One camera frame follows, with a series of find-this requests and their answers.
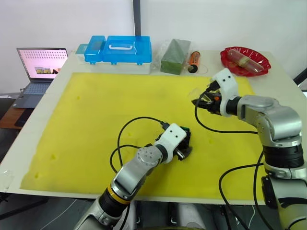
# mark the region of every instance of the yellow foam surface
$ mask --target yellow foam surface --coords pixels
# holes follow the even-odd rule
[[[239,94],[253,94],[244,77],[238,77]],[[122,126],[137,116],[152,116],[191,129],[193,151],[184,161],[175,157],[159,165],[138,193],[221,199],[218,180],[226,170],[256,163],[262,146],[254,134],[220,134],[202,128],[195,120],[191,92],[207,88],[208,77],[74,73],[37,146],[22,189],[100,194],[115,173],[109,156],[117,146]],[[231,118],[199,109],[199,118],[219,130],[255,130]],[[138,120],[127,126],[120,144],[154,143],[163,130],[159,123]],[[136,149],[123,148],[123,161]],[[114,165],[119,168],[118,157]],[[252,200],[253,168],[227,175],[227,198]],[[258,184],[264,175],[260,168]]]

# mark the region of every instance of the laptop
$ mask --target laptop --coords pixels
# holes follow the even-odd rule
[[[12,105],[35,108],[67,60],[65,48],[17,48],[30,83]]]

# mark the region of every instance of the red plate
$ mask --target red plate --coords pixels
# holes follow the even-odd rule
[[[232,62],[227,57],[227,52],[230,49],[235,49],[239,51],[241,54],[244,54],[245,56],[249,57],[250,59],[256,61],[258,64],[262,65],[264,70],[259,73],[252,73],[247,71],[246,69],[238,66],[235,62]],[[262,54],[258,53],[255,50],[248,49],[245,47],[228,47],[225,50],[221,52],[221,61],[222,64],[230,70],[230,72],[238,75],[238,76],[246,76],[246,77],[253,77],[253,76],[259,76],[268,73],[269,69],[271,68],[271,65],[269,64],[268,59],[265,58]]]

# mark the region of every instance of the white table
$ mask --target white table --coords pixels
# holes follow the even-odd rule
[[[285,73],[271,53],[262,52],[269,60],[272,68],[264,76],[249,78],[249,82],[257,95],[276,98],[280,104],[294,108],[303,120],[303,149],[306,159],[307,151],[307,99],[292,79]],[[201,62],[207,66],[206,76],[213,76],[223,69],[220,62],[219,51],[207,50],[201,52]],[[36,146],[42,136],[47,122],[56,107],[67,83],[73,72],[95,72],[96,67],[79,64],[77,57],[71,54],[64,64],[61,72],[48,88],[46,94],[33,111],[25,126],[22,128],[17,139],[13,143],[6,157],[0,165],[0,191],[17,194],[29,194],[40,196],[61,196],[77,198],[96,198],[99,194],[73,194],[48,191],[34,191],[20,189],[23,176],[27,173]],[[195,199],[179,197],[137,197],[142,200],[169,201],[169,202],[192,202],[223,204],[222,199]],[[232,204],[253,204],[253,201],[233,200]]]

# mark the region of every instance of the laptop keyboard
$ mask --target laptop keyboard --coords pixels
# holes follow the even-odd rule
[[[50,84],[33,84],[31,83],[23,92],[24,94],[44,94]]]

